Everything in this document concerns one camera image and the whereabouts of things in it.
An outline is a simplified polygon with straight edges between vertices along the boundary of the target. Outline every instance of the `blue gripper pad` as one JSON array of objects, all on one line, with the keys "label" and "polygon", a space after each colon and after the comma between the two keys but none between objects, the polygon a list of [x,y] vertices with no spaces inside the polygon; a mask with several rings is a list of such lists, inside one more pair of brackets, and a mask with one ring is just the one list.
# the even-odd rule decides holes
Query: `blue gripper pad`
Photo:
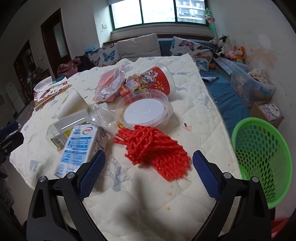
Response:
[{"label": "blue gripper pad", "polygon": [[209,196],[215,198],[216,201],[219,201],[221,197],[220,183],[211,170],[207,159],[201,154],[201,152],[196,151],[193,153],[192,162]]},{"label": "blue gripper pad", "polygon": [[89,195],[91,194],[91,191],[96,184],[96,181],[98,180],[102,169],[104,168],[105,161],[105,153],[101,151],[97,158],[87,169],[83,178],[80,180],[77,192],[80,201],[83,201],[84,198],[89,197]]},{"label": "blue gripper pad", "polygon": [[0,139],[5,139],[9,134],[16,131],[17,129],[18,123],[16,121],[12,122],[6,127],[3,127],[2,129],[0,129]]}]

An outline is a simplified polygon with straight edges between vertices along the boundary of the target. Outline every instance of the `blue mattress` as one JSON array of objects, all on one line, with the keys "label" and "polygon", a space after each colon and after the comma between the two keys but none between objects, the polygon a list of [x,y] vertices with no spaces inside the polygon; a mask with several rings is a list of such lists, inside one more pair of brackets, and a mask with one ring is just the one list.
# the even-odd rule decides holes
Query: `blue mattress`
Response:
[{"label": "blue mattress", "polygon": [[212,83],[205,82],[209,92],[218,106],[218,109],[224,119],[229,135],[232,135],[236,124],[242,119],[249,117],[249,109],[241,102],[230,86],[230,81],[218,70],[209,72],[200,72],[201,76],[217,76],[219,79]]}]

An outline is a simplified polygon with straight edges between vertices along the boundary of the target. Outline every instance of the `window sill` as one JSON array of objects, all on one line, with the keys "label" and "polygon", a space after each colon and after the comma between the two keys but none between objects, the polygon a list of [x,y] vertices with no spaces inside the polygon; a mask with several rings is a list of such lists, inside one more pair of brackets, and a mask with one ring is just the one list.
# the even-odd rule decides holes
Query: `window sill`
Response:
[{"label": "window sill", "polygon": [[121,39],[145,34],[194,34],[213,37],[213,33],[207,26],[187,23],[158,23],[140,26],[131,26],[111,32],[111,39]]}]

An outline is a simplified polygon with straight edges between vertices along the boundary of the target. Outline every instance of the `white mattress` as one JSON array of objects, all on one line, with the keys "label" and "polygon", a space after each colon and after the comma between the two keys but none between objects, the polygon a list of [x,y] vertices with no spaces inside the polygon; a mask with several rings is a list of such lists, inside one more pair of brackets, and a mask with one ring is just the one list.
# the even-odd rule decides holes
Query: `white mattress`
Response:
[{"label": "white mattress", "polygon": [[[116,66],[124,62],[129,61],[123,59]],[[222,172],[241,178],[223,119],[188,54],[140,58],[131,62],[127,76],[144,72],[156,62],[168,67],[177,87],[176,94],[170,99],[174,114],[162,131],[177,140],[190,157],[194,151],[201,150]],[[73,88],[93,104],[98,80],[114,67],[95,67],[77,73],[69,80]],[[42,109],[33,112],[22,128],[24,144],[10,156],[10,162],[31,188],[42,175],[56,178],[54,172],[61,154],[53,149],[45,136],[48,126],[57,121],[54,113],[68,92],[59,94]],[[186,130],[184,123],[192,126],[192,130]],[[108,141],[107,162],[99,177],[98,189],[83,201],[100,231],[112,241],[191,240],[215,204],[196,170],[192,167],[185,178],[168,182],[153,167],[134,166],[125,153],[125,146]],[[224,231],[230,227],[236,209],[237,203]]]}]

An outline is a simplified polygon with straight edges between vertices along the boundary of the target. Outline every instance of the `pink package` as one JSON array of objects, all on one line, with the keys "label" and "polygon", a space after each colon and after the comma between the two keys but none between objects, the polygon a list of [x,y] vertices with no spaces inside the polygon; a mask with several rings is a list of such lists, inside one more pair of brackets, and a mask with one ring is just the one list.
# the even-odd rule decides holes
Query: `pink package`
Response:
[{"label": "pink package", "polygon": [[113,70],[104,73],[98,83],[93,101],[113,101],[118,95],[118,89],[125,82],[125,75],[129,64],[123,64]]}]

